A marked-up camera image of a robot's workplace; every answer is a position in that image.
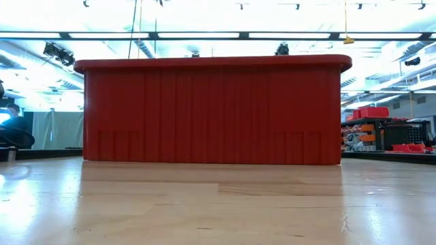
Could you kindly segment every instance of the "black chair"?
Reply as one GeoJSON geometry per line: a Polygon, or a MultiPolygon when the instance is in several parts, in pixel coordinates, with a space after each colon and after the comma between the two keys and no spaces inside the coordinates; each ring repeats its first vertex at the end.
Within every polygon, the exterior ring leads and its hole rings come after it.
{"type": "Polygon", "coordinates": [[[0,147],[29,148],[35,143],[35,138],[26,131],[6,125],[0,125],[0,147]]]}

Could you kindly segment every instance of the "orange bin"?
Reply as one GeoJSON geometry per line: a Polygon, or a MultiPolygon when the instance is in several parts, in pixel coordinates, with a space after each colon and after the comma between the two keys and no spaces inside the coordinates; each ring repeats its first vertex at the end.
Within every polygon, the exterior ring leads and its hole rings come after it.
{"type": "Polygon", "coordinates": [[[84,158],[339,164],[350,67],[343,55],[78,61],[84,158]]]}

